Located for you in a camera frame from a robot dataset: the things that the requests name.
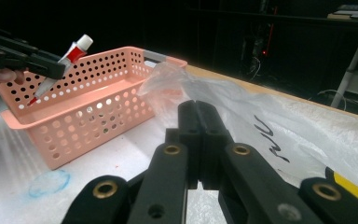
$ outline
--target black marker writing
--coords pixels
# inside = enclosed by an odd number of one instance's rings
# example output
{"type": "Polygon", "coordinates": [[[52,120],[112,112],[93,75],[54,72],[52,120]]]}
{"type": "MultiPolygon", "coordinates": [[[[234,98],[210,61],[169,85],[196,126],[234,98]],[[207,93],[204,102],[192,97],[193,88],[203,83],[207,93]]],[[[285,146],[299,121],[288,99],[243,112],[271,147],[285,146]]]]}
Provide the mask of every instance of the black marker writing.
{"type": "Polygon", "coordinates": [[[269,148],[269,151],[272,152],[272,154],[274,154],[274,156],[279,157],[281,159],[283,159],[284,161],[290,162],[287,158],[278,155],[277,152],[281,151],[281,148],[278,146],[278,144],[276,144],[271,138],[270,136],[274,136],[274,132],[269,128],[269,126],[267,126],[261,119],[259,119],[256,115],[255,115],[255,119],[260,122],[261,124],[264,125],[264,127],[266,127],[266,129],[268,129],[267,131],[260,128],[259,126],[255,125],[255,127],[257,128],[258,131],[260,131],[261,135],[264,136],[265,138],[267,138],[272,144],[273,146],[271,146],[269,148]]]}

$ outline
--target plastic wrapper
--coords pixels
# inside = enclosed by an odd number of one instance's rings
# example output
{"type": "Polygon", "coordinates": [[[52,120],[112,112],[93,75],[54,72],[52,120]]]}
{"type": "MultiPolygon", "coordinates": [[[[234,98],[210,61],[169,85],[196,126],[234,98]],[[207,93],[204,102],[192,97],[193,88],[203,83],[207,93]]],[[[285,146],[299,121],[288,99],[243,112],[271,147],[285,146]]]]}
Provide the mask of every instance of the plastic wrapper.
{"type": "Polygon", "coordinates": [[[138,91],[166,128],[177,106],[200,100],[216,107],[234,141],[256,148],[288,183],[326,177],[326,168],[358,186],[358,118],[278,95],[250,93],[234,82],[195,77],[158,63],[138,91]]]}

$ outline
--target screw hole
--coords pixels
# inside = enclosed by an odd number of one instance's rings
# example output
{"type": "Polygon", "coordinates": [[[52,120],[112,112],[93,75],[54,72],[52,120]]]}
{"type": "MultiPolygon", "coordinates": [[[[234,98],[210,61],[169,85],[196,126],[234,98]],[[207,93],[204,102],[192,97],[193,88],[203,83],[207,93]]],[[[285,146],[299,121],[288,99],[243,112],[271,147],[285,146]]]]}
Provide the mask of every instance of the screw hole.
{"type": "Polygon", "coordinates": [[[281,203],[278,205],[278,212],[289,221],[299,221],[301,220],[301,213],[298,209],[291,204],[281,203]]]}
{"type": "Polygon", "coordinates": [[[164,207],[160,204],[154,204],[154,205],[150,206],[147,213],[153,219],[162,218],[164,216],[164,207]]]}

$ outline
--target white table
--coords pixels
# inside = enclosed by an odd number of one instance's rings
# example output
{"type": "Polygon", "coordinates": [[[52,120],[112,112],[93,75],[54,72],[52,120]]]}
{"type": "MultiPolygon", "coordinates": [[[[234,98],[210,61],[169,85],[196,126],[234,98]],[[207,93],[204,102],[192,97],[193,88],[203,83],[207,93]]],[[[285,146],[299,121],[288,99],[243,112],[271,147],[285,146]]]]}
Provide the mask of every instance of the white table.
{"type": "MultiPolygon", "coordinates": [[[[101,175],[132,179],[147,169],[165,128],[152,118],[51,171],[24,131],[0,118],[0,224],[61,223],[76,195],[101,175]]],[[[225,223],[217,192],[190,190],[187,223],[225,223]]]]}

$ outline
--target black background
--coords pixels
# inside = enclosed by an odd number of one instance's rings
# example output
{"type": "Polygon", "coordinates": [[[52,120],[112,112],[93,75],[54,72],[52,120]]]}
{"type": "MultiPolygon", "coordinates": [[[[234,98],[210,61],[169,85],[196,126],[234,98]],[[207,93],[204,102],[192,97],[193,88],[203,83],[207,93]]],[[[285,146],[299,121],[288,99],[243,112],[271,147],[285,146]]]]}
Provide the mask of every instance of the black background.
{"type": "MultiPolygon", "coordinates": [[[[259,0],[47,1],[1,0],[0,28],[40,49],[63,55],[83,34],[89,54],[124,46],[149,49],[231,77],[240,76],[241,46],[258,23],[199,19],[185,6],[254,12],[259,0]]],[[[342,0],[269,0],[279,15],[326,18],[342,0]]],[[[276,24],[258,82],[299,97],[336,90],[358,45],[358,32],[276,24]]]]}

